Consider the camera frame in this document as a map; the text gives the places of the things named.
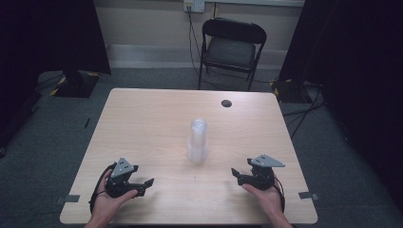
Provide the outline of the black curtain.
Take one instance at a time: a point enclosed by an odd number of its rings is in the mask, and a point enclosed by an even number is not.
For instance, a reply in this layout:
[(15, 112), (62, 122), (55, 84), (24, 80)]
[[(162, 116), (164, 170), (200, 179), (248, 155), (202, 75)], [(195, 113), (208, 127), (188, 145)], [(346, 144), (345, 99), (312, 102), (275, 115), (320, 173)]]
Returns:
[(57, 70), (110, 72), (94, 0), (0, 0), (0, 148)]
[(403, 0), (305, 0), (279, 78), (322, 85), (403, 213)]

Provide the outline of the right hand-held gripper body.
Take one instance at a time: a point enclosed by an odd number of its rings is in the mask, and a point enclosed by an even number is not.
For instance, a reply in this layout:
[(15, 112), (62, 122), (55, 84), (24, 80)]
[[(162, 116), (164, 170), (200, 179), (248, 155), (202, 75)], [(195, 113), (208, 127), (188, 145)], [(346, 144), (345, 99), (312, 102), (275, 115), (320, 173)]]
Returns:
[(240, 174), (240, 177), (250, 178), (252, 184), (259, 190), (267, 190), (275, 185), (274, 167), (284, 167), (285, 164), (267, 155), (259, 155), (254, 159), (247, 159), (247, 163), (252, 167), (251, 175)]

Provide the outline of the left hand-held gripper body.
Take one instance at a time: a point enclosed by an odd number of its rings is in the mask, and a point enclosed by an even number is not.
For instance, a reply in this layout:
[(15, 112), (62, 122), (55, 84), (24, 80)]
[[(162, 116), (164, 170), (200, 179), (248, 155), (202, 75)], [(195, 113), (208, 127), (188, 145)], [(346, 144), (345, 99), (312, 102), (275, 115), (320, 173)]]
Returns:
[(143, 183), (130, 183), (128, 180), (138, 170), (138, 165), (130, 164), (125, 158), (120, 158), (106, 181), (106, 192), (112, 198), (118, 198), (128, 191), (146, 188)]

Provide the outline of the grey tape strip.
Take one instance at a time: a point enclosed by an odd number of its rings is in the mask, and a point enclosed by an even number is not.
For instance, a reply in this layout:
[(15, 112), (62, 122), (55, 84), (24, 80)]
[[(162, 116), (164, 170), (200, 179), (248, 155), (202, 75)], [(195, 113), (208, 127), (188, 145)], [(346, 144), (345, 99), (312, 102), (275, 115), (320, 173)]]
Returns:
[(79, 195), (67, 195), (64, 197), (59, 197), (56, 199), (55, 203), (58, 205), (63, 205), (66, 202), (78, 202), (80, 196)]
[(301, 200), (304, 200), (304, 199), (319, 200), (320, 199), (318, 194), (311, 193), (309, 191), (308, 192), (299, 192), (298, 195)]

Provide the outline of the stack of clear plastic cups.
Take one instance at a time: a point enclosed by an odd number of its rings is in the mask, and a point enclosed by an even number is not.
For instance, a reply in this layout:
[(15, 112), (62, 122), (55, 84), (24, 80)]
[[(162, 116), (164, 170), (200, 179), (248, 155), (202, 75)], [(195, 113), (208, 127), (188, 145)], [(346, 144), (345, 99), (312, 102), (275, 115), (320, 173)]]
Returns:
[(203, 119), (195, 119), (190, 125), (190, 135), (187, 139), (187, 158), (195, 164), (201, 164), (207, 156), (207, 123)]

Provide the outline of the black stand base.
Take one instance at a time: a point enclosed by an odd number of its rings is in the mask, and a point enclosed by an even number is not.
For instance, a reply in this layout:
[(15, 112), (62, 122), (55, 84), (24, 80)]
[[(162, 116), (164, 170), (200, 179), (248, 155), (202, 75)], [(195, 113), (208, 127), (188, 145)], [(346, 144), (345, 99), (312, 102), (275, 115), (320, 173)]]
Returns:
[(100, 75), (96, 72), (64, 71), (61, 80), (50, 92), (54, 97), (89, 98)]
[(282, 104), (311, 104), (314, 100), (305, 85), (292, 80), (275, 80), (270, 86), (278, 102)]

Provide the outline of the person's left hand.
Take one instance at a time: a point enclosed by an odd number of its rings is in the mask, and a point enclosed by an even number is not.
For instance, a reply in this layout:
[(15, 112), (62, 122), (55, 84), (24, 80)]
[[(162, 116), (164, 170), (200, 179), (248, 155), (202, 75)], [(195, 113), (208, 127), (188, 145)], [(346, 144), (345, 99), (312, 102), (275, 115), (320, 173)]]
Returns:
[(114, 219), (120, 207), (138, 194), (137, 190), (130, 190), (118, 198), (112, 198), (109, 196), (106, 193), (106, 179), (110, 176), (111, 172), (111, 169), (107, 170), (101, 180), (96, 191), (96, 200), (91, 218), (85, 228), (106, 228)]

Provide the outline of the white wall socket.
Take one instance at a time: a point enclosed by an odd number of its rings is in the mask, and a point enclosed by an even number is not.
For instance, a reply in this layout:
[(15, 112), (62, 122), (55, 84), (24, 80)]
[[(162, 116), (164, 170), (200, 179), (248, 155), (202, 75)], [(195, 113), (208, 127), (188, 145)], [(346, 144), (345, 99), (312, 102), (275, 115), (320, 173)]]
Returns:
[(183, 0), (185, 12), (204, 13), (205, 3), (203, 0)]

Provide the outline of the person's right hand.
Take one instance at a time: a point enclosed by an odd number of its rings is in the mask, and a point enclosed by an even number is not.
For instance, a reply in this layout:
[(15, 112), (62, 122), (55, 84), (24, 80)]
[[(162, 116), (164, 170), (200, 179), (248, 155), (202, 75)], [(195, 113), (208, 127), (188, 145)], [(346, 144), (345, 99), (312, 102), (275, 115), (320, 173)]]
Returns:
[(257, 199), (261, 211), (270, 223), (274, 224), (284, 218), (281, 193), (277, 182), (267, 190), (259, 190), (247, 183), (241, 187)]

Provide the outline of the black folding chair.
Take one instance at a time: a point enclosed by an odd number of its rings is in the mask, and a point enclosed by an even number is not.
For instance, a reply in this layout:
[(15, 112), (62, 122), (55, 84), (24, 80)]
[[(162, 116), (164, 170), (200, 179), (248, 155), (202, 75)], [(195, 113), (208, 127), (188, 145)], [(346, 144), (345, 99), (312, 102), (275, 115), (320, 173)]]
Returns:
[(212, 18), (203, 23), (201, 31), (198, 88), (202, 84), (202, 69), (215, 67), (246, 73), (250, 90), (267, 40), (265, 30), (254, 23)]

